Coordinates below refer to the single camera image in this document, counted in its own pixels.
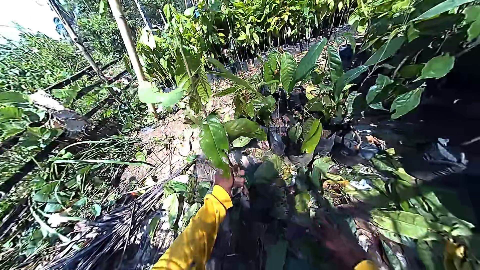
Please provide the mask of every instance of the yellow sleeve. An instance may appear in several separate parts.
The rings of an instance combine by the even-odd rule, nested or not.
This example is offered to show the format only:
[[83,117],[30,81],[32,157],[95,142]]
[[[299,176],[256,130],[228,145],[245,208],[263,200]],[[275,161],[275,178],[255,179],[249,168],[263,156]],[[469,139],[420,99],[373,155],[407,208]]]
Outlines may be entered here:
[[220,223],[230,207],[230,195],[222,187],[214,185],[212,193],[205,196],[204,205],[152,270],[205,269]]
[[378,270],[378,267],[371,260],[363,260],[359,262],[354,270]]

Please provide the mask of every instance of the hand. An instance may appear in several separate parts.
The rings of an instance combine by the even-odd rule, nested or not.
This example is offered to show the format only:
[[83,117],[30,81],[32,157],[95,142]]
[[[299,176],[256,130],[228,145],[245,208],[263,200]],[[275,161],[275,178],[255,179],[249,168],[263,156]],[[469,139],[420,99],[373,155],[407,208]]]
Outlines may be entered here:
[[245,183],[245,178],[242,177],[244,175],[245,171],[240,170],[240,167],[237,166],[233,167],[233,169],[230,168],[230,176],[228,177],[223,175],[223,171],[218,170],[215,174],[213,184],[221,186],[231,197],[232,188],[241,187]]

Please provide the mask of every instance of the bamboo pole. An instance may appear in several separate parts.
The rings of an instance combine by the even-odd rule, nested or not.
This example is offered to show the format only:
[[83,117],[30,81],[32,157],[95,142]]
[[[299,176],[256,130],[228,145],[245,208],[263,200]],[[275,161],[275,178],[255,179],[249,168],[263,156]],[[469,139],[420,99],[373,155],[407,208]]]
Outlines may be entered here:
[[[144,82],[146,81],[146,77],[142,70],[142,66],[140,65],[140,60],[138,59],[137,51],[135,50],[135,45],[133,44],[132,35],[130,34],[130,29],[127,25],[127,21],[125,20],[125,15],[123,14],[121,2],[120,0],[108,0],[108,3],[112,9],[113,17],[117,22],[117,26],[120,30],[120,34],[123,39],[123,43],[125,44],[125,48],[127,49],[128,56],[130,57],[130,61],[132,62],[133,70],[137,75],[137,80],[138,82]],[[154,117],[158,118],[155,106],[152,103],[147,103],[147,106]]]
[[100,77],[100,79],[106,81],[107,78],[102,74],[101,69],[97,66],[97,64],[93,60],[92,56],[90,55],[90,53],[86,50],[85,46],[83,45],[82,40],[77,36],[77,34],[73,30],[72,26],[65,19],[65,15],[61,12],[60,7],[56,3],[56,0],[48,0],[48,2],[50,4],[50,6],[52,7],[53,11],[55,11],[57,13],[57,15],[59,16],[59,18],[61,20],[61,23],[63,24],[63,26],[65,27],[65,29],[68,32],[68,35],[70,36],[72,41],[75,43],[75,45],[78,47],[80,52],[83,54],[83,56],[85,57],[87,62],[90,64],[90,66],[92,66],[95,73],[98,75],[98,77]]
[[145,9],[142,6],[142,3],[140,3],[140,0],[134,0],[135,4],[137,4],[138,11],[140,12],[140,16],[142,17],[145,25],[147,26],[148,30],[152,30],[152,24],[150,23],[150,20],[145,14]]

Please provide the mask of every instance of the green leaf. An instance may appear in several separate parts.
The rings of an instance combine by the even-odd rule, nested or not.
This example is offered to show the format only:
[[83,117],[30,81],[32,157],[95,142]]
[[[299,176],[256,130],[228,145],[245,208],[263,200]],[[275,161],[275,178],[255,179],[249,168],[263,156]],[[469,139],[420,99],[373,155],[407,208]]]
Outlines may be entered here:
[[330,68],[330,77],[335,84],[343,75],[342,59],[338,51],[333,46],[328,46],[328,66]]
[[276,244],[269,245],[266,248],[267,260],[265,262],[265,270],[283,269],[287,256],[287,247],[288,242],[286,240],[279,240]]
[[453,68],[455,56],[440,55],[430,59],[421,70],[421,76],[415,81],[426,78],[441,78]]
[[270,52],[267,55],[267,59],[264,63],[264,80],[266,82],[272,81],[274,79],[276,71],[276,55],[277,52]]
[[230,86],[229,88],[225,88],[225,89],[221,90],[220,92],[215,93],[213,96],[214,97],[223,97],[223,96],[226,96],[226,95],[231,95],[231,94],[235,93],[235,91],[237,91],[237,89],[239,89],[239,88],[235,87],[235,86]]
[[0,109],[0,118],[3,120],[11,120],[11,119],[17,119],[20,120],[22,118],[23,114],[22,109],[18,107],[3,107]]
[[322,174],[326,175],[330,164],[323,159],[316,159],[312,164],[312,182],[317,189],[322,189]]
[[250,85],[249,82],[247,82],[247,81],[245,81],[241,78],[238,78],[237,76],[233,75],[232,72],[222,73],[222,72],[209,71],[209,73],[225,77],[225,78],[230,79],[232,82],[234,82],[234,83],[236,83],[240,86],[244,86],[244,87],[248,88],[250,91],[254,91],[253,87]]
[[220,61],[218,61],[217,59],[210,57],[210,58],[207,58],[207,60],[210,63],[212,63],[214,66],[216,66],[220,70],[220,72],[222,72],[222,73],[227,73],[228,72],[228,70],[225,68],[225,66],[222,63],[220,63]]
[[185,9],[185,11],[183,12],[183,15],[185,15],[185,17],[192,17],[193,12],[195,12],[196,8],[197,8],[196,6],[192,6],[192,7],[189,7],[187,9]]
[[163,199],[162,208],[165,209],[168,213],[168,224],[170,228],[173,227],[175,221],[177,220],[178,212],[179,212],[179,196],[177,193],[173,193],[168,195],[165,199]]
[[232,145],[233,145],[233,147],[244,147],[245,145],[247,145],[251,141],[251,139],[252,138],[240,136],[240,137],[236,138],[235,140],[233,140]]
[[208,83],[206,74],[200,73],[200,77],[196,80],[195,84],[198,96],[202,99],[202,103],[207,104],[212,96],[212,89]]
[[392,114],[392,119],[397,119],[398,117],[407,114],[409,111],[416,108],[420,104],[420,98],[423,90],[423,87],[419,87],[395,98],[392,103],[392,107],[390,107],[390,112],[395,110],[395,113]]
[[106,5],[107,5],[107,0],[100,0],[100,4],[98,5],[98,13],[100,15],[107,12]]
[[93,216],[94,217],[98,217],[101,212],[102,212],[102,207],[98,204],[94,204],[92,205],[92,207],[90,208],[90,211],[92,212]]
[[306,111],[321,111],[324,107],[323,101],[321,98],[312,98],[309,101],[307,101],[307,104],[305,104],[305,110]]
[[418,38],[420,31],[415,29],[413,24],[410,24],[407,28],[407,39],[409,42],[412,42],[414,39]]
[[309,118],[303,123],[303,143],[301,145],[302,153],[311,154],[315,151],[320,137],[322,136],[322,124],[318,119]]
[[425,64],[405,65],[399,71],[398,74],[406,79],[417,77]]
[[318,57],[325,47],[325,44],[327,44],[327,39],[324,37],[321,41],[315,43],[308,49],[307,54],[300,60],[300,63],[295,70],[293,80],[290,81],[288,89],[293,89],[297,82],[304,80],[308,74],[312,72],[312,70],[315,68],[315,63],[317,62]]
[[12,92],[12,91],[0,92],[0,103],[26,103],[26,102],[28,102],[28,99],[22,93]]
[[383,90],[383,88],[387,85],[390,85],[393,83],[393,80],[391,80],[389,77],[378,74],[377,80],[375,81],[375,85],[370,87],[368,89],[367,93],[367,103],[371,103],[375,97]]
[[465,14],[465,22],[472,22],[467,30],[468,41],[471,41],[480,35],[480,6],[469,6],[463,13]]
[[468,41],[473,40],[474,38],[480,35],[480,20],[474,21],[467,30]]
[[371,66],[375,65],[390,56],[394,55],[398,49],[402,46],[403,42],[405,42],[404,37],[396,37],[392,40],[388,40],[385,42],[378,51],[376,51],[366,62],[365,65]]
[[358,66],[345,72],[345,74],[338,78],[335,83],[335,99],[338,99],[340,97],[340,93],[349,82],[351,82],[367,70],[368,66]]
[[271,183],[278,177],[278,170],[275,164],[269,160],[262,163],[253,174],[255,183]]
[[465,10],[463,11],[463,14],[465,14],[465,21],[467,23],[474,22],[480,19],[480,6],[479,5],[469,6],[465,8]]
[[228,157],[225,154],[228,151],[227,133],[220,120],[213,114],[210,114],[202,126],[200,132],[200,148],[217,169],[228,170]]
[[417,241],[417,253],[426,270],[443,269],[443,244],[434,241]]
[[266,141],[267,135],[261,129],[260,124],[245,118],[230,120],[225,123],[225,130],[230,140],[238,137],[257,138],[260,141]]
[[253,37],[253,40],[255,40],[255,42],[256,42],[257,44],[260,43],[260,38],[258,37],[257,33],[253,32],[253,33],[252,33],[252,37]]
[[143,103],[161,103],[163,107],[172,107],[182,97],[182,88],[162,93],[150,82],[138,82],[138,99]]
[[418,16],[417,18],[411,20],[411,21],[419,21],[419,20],[426,20],[430,19],[434,16],[437,16],[441,13],[447,12],[449,10],[452,10],[460,5],[466,4],[473,2],[474,0],[445,0],[441,2],[440,4],[432,7],[431,9],[427,10],[424,12],[422,15]]
[[429,224],[419,214],[373,210],[371,215],[372,222],[378,227],[413,239],[420,239],[428,232]]
[[188,210],[183,215],[182,227],[187,226],[187,224],[190,222],[190,219],[192,219],[192,217],[198,212],[198,209],[200,209],[200,207],[200,203],[194,203],[190,207],[188,207]]
[[290,130],[288,131],[288,137],[290,138],[290,140],[297,143],[298,139],[301,136],[301,133],[302,127],[300,125],[300,122],[298,122],[295,126],[290,128]]
[[280,81],[287,92],[292,91],[289,87],[296,69],[297,62],[295,58],[293,58],[293,55],[289,52],[284,52],[280,59]]

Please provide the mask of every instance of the large green leaf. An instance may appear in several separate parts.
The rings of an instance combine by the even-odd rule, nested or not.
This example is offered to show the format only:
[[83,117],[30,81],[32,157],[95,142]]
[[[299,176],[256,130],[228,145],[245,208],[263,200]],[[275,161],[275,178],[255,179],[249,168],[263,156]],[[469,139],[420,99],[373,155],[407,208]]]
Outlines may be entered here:
[[430,59],[421,70],[421,76],[416,79],[441,78],[453,68],[455,56],[439,55]]
[[322,175],[326,175],[330,164],[324,162],[322,158],[316,159],[312,164],[312,182],[317,189],[322,188]]
[[290,81],[295,75],[295,70],[297,69],[297,62],[293,55],[289,52],[284,52],[282,58],[280,59],[280,81],[283,84],[283,88],[290,92]]
[[235,87],[235,86],[230,86],[229,88],[225,88],[223,90],[220,90],[219,92],[215,93],[213,96],[214,97],[223,97],[223,96],[226,96],[226,95],[231,95],[233,93],[235,93],[235,91],[237,91],[239,88],[238,86]]
[[220,72],[222,72],[222,73],[227,73],[228,72],[227,69],[225,68],[225,66],[222,63],[220,63],[220,61],[218,61],[217,59],[210,57],[207,60],[210,63],[212,63],[214,66],[216,66],[220,70]]
[[352,80],[357,78],[360,74],[364,73],[368,70],[368,66],[358,66],[353,68],[347,72],[345,72],[340,78],[337,79],[335,83],[335,99],[340,97],[340,93],[342,92],[343,88]]
[[298,122],[295,126],[291,127],[290,130],[288,131],[288,137],[290,138],[290,140],[292,140],[295,143],[297,143],[301,134],[302,134],[302,127],[300,125],[300,122]]
[[480,36],[480,6],[469,6],[463,13],[465,14],[465,22],[472,23],[467,30],[468,41]]
[[236,138],[235,140],[233,140],[232,145],[233,145],[233,147],[244,147],[251,140],[252,140],[252,138],[240,136],[240,137]]
[[225,154],[228,151],[227,133],[215,115],[209,115],[202,126],[200,148],[215,168],[229,172],[228,157]]
[[212,88],[208,83],[208,78],[205,73],[200,73],[199,78],[195,82],[196,90],[200,98],[202,99],[203,104],[207,104],[212,96]]
[[276,71],[276,55],[278,52],[270,52],[264,63],[264,80],[266,82],[272,81]]
[[324,107],[324,103],[322,101],[322,98],[317,98],[314,97],[307,101],[307,104],[305,104],[305,110],[306,111],[321,111]]
[[21,108],[7,106],[0,109],[0,120],[11,120],[22,118],[23,111]]
[[324,37],[321,41],[315,43],[308,49],[307,54],[300,60],[300,63],[295,70],[293,80],[290,81],[288,89],[293,89],[297,82],[304,80],[308,74],[312,72],[312,70],[315,68],[315,63],[317,62],[318,57],[325,47],[325,44],[327,44],[327,39]]
[[391,80],[389,77],[378,74],[377,80],[375,81],[375,85],[370,87],[368,89],[367,93],[367,103],[370,104],[375,97],[383,90],[383,88],[387,85],[390,85],[393,83],[393,80]]
[[182,96],[182,88],[163,93],[150,82],[138,82],[138,99],[144,103],[161,103],[163,107],[172,107]]
[[163,199],[162,208],[167,211],[168,224],[170,228],[172,228],[173,224],[175,224],[175,221],[177,220],[179,212],[179,195],[177,193],[168,195],[165,199]]
[[404,37],[396,37],[392,40],[388,40],[386,41],[381,47],[380,49],[378,49],[378,51],[376,51],[366,62],[365,62],[365,65],[367,66],[371,66],[371,65],[375,65],[387,58],[389,58],[390,56],[392,56],[393,54],[396,53],[396,51],[398,51],[398,49],[400,49],[400,47],[402,46],[403,42],[405,42],[405,38]]
[[429,224],[419,214],[405,211],[371,211],[372,222],[378,227],[413,239],[424,237]]
[[260,141],[266,141],[267,135],[261,129],[257,122],[242,118],[234,119],[225,123],[225,130],[227,131],[230,140],[243,136],[248,138],[257,138]]
[[[190,72],[192,75],[197,74],[201,69],[201,63],[198,55],[190,54],[190,52],[185,48],[183,48],[183,53],[185,55],[185,59],[187,60]],[[177,67],[175,69],[175,81],[177,82],[177,87],[190,92],[192,83],[190,81],[190,77],[188,76],[187,68],[185,67],[185,61],[180,53],[180,49],[177,49],[177,62],[175,65]]]
[[333,46],[328,46],[328,66],[330,68],[330,77],[335,84],[343,75],[342,59],[338,51]]
[[265,270],[283,269],[285,257],[287,256],[287,247],[288,242],[286,240],[279,240],[276,244],[267,246]]
[[419,87],[395,98],[392,106],[390,107],[390,112],[395,110],[395,113],[392,114],[392,119],[397,119],[398,117],[407,114],[409,111],[416,108],[420,104],[420,98],[423,90],[423,87]]
[[249,90],[254,91],[253,87],[250,85],[249,82],[245,81],[244,79],[238,78],[232,72],[222,73],[222,72],[210,71],[209,73],[225,77],[225,78],[230,79],[232,82],[234,82],[234,83],[236,83],[240,86],[244,86],[244,87],[248,88]]
[[190,222],[190,219],[197,213],[198,209],[200,209],[202,205],[200,203],[194,203],[190,207],[188,207],[187,211],[183,215],[182,219],[182,227],[185,228],[187,224]]
[[398,71],[398,74],[407,79],[416,78],[424,66],[425,64],[405,65]]
[[0,103],[25,103],[28,102],[27,97],[19,92],[1,91]]
[[431,9],[427,10],[417,18],[413,19],[412,21],[419,21],[419,20],[426,20],[430,19],[434,16],[437,16],[441,13],[447,12],[452,10],[460,5],[473,2],[474,0],[445,0],[440,4],[432,7]]
[[320,137],[322,136],[322,124],[318,119],[309,118],[303,123],[303,143],[301,145],[302,153],[311,154],[315,151]]
[[248,88],[249,90],[253,91],[253,87],[250,85],[249,82],[235,76],[232,72],[228,71],[225,68],[225,66],[222,65],[222,63],[220,63],[218,60],[216,60],[214,58],[208,58],[208,61],[210,61],[213,65],[215,65],[220,70],[220,72],[211,71],[209,73],[219,75],[219,76],[225,77],[227,79],[230,79],[232,82],[234,82],[234,83],[236,83],[240,86],[244,86],[244,87]]

